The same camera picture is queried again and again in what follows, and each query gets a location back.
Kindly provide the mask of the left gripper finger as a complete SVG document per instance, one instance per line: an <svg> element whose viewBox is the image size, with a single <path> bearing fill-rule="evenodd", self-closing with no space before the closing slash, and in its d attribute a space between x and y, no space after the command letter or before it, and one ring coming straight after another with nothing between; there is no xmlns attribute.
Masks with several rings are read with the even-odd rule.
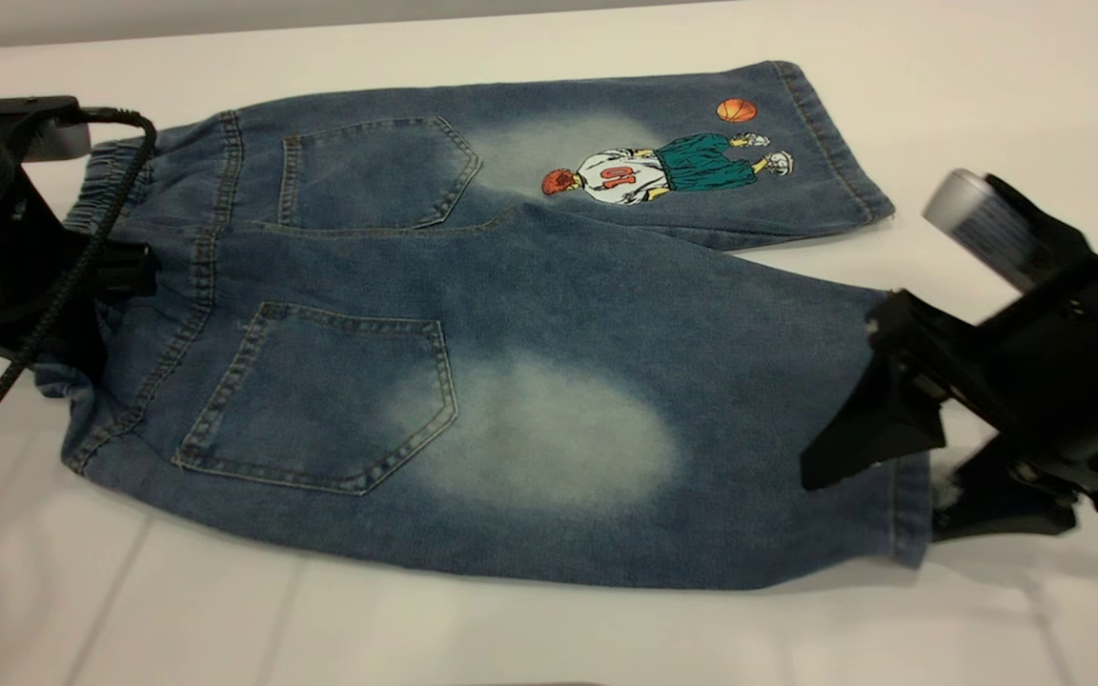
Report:
<svg viewBox="0 0 1098 686"><path fill-rule="evenodd" d="M61 368L83 376L101 376L108 364L103 304L97 299L69 299L61 305L40 344L34 370Z"/></svg>
<svg viewBox="0 0 1098 686"><path fill-rule="evenodd" d="M149 299L157 291L158 259L147 243L107 243L96 261L97 299Z"/></svg>

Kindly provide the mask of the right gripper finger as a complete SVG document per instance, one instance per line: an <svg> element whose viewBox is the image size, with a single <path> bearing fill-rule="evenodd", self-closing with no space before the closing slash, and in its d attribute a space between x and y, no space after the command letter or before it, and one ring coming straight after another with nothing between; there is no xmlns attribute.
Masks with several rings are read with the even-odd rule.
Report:
<svg viewBox="0 0 1098 686"><path fill-rule="evenodd" d="M802 457L802 485L824 490L898 457L944 447L948 393L910 366L867 366L858 387Z"/></svg>
<svg viewBox="0 0 1098 686"><path fill-rule="evenodd" d="M981 535L1066 535L1079 525L1082 499L1098 514L1098 453L1072 463L1020 457L1006 439L994 438L932 493L934 543Z"/></svg>

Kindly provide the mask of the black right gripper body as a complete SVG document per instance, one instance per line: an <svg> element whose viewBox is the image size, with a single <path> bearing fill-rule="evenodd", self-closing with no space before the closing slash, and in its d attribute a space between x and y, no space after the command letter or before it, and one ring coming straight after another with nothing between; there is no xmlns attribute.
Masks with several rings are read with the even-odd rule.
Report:
<svg viewBox="0 0 1098 686"><path fill-rule="evenodd" d="M869 340L1026 447L1098 451L1098 255L979 325L894 294L870 314Z"/></svg>

